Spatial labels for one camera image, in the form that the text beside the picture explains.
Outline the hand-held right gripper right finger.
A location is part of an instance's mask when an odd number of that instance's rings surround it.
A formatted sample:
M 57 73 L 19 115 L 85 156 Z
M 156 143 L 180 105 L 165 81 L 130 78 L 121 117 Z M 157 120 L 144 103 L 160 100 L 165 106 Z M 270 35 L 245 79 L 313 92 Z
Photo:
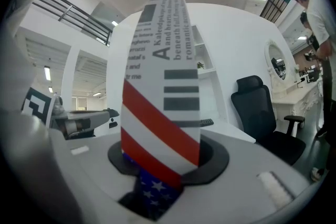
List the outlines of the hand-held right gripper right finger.
M 263 147 L 211 131 L 203 135 L 229 153 L 225 171 L 208 185 L 186 187 L 163 223 L 286 223 L 311 200 L 311 185 L 293 167 Z M 294 196 L 278 209 L 257 177 L 274 172 Z

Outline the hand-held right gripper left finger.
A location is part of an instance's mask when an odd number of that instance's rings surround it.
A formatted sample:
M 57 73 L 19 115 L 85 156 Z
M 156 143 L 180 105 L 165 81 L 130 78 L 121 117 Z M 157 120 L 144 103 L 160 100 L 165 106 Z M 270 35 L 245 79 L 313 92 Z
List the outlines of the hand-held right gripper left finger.
M 61 173 L 73 193 L 83 223 L 146 223 L 147 219 L 119 204 L 133 190 L 136 177 L 121 174 L 108 160 L 116 134 L 65 140 L 51 131 L 51 144 Z

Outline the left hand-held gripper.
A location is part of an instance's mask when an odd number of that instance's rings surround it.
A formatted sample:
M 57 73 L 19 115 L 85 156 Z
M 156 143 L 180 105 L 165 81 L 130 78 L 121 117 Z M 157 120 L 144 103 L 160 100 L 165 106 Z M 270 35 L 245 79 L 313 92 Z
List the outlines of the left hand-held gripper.
M 29 88 L 22 114 L 38 117 L 46 127 L 59 130 L 66 140 L 95 137 L 94 129 L 120 114 L 114 109 L 66 112 L 60 95 L 52 97 Z

